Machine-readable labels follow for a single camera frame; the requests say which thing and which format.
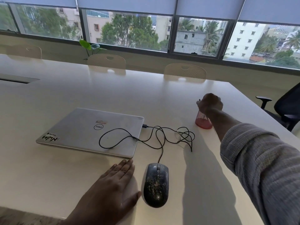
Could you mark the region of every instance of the office chair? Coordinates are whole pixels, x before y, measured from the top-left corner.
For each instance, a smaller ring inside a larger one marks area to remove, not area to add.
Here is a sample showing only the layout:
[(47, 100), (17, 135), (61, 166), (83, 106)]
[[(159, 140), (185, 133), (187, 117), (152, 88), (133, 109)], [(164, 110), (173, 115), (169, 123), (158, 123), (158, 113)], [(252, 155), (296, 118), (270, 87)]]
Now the office chair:
[(95, 54), (88, 57), (88, 65), (126, 69), (126, 61), (118, 55)]
[(173, 63), (165, 67), (164, 74), (206, 79), (206, 71), (196, 65)]
[(256, 98), (262, 101), (261, 109), (287, 128), (288, 131), (291, 132), (300, 121), (300, 83), (294, 86), (275, 103), (274, 109), (279, 115), (265, 110), (267, 102), (272, 101), (272, 99), (262, 96), (256, 96)]
[(38, 46), (14, 45), (6, 48), (7, 55), (42, 59), (42, 50)]

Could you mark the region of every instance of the pen holder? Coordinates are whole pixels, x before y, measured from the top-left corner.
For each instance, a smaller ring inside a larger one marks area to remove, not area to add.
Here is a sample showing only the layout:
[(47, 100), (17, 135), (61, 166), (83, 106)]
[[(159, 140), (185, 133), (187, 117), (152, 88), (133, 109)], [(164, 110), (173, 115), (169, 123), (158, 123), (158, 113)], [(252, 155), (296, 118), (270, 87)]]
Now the pen holder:
[(212, 128), (212, 122), (209, 120), (208, 117), (204, 113), (201, 113), (200, 111), (197, 114), (195, 124), (199, 126), (200, 128), (210, 130)]

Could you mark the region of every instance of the chair backrest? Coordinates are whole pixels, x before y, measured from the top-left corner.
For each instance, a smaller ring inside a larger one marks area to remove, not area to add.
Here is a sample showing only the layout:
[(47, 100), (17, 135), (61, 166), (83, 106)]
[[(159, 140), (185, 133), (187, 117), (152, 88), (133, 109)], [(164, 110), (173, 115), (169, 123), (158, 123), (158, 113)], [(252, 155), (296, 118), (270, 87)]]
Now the chair backrest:
[(118, 55), (95, 54), (88, 57), (88, 65), (126, 69), (126, 61)]
[(196, 65), (173, 63), (165, 67), (164, 74), (206, 79), (206, 71)]
[(42, 59), (42, 50), (38, 46), (14, 45), (6, 48), (6, 54)]
[(275, 103), (274, 109), (280, 116), (300, 116), (300, 83), (284, 94)]

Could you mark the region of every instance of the black computer mouse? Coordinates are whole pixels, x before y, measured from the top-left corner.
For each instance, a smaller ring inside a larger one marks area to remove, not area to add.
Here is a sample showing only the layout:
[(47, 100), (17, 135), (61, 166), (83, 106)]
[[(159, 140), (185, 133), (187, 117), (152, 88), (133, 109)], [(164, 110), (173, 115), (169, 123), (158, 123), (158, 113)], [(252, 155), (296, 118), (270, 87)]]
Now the black computer mouse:
[(161, 163), (148, 165), (144, 185), (145, 201), (153, 208), (160, 208), (169, 196), (169, 169)]

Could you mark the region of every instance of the conference table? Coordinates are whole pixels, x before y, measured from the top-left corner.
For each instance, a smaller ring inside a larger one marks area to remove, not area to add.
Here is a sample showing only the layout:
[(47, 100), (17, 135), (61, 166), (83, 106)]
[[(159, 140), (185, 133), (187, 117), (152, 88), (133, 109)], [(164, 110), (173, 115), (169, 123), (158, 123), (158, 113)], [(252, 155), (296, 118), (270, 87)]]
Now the conference table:
[[(221, 97), (223, 110), (241, 122), (275, 132), (300, 149), (300, 140), (230, 83), (82, 64), (0, 55), (0, 206), (66, 218), (89, 187), (122, 159), (58, 147), (35, 140), (77, 107), (142, 116), (144, 124), (195, 133), (193, 152), (167, 143), (161, 163), (169, 168), (167, 203), (148, 206), (141, 197), (120, 224), (263, 224), (238, 178), (220, 158), (215, 130), (195, 125), (196, 101)], [(140, 139), (151, 130), (142, 129)], [(174, 133), (168, 136), (176, 140)], [(149, 141), (159, 143), (155, 137)], [(136, 166), (126, 196), (143, 190), (149, 163), (161, 151), (137, 144)]]

